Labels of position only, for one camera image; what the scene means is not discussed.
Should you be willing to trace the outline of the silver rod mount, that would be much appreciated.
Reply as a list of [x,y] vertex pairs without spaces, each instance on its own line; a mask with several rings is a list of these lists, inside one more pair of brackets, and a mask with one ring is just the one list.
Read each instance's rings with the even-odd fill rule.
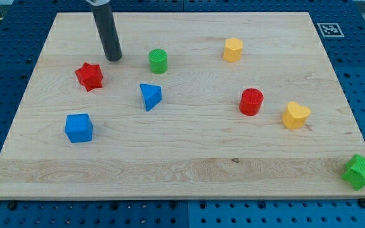
[[108,4],[110,0],[86,0],[91,6],[102,6]]

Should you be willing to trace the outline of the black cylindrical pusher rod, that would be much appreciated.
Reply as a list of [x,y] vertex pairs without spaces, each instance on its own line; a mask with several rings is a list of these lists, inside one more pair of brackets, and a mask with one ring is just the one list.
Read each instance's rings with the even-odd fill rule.
[[122,50],[110,3],[102,6],[91,6],[99,38],[108,61],[118,61],[122,58]]

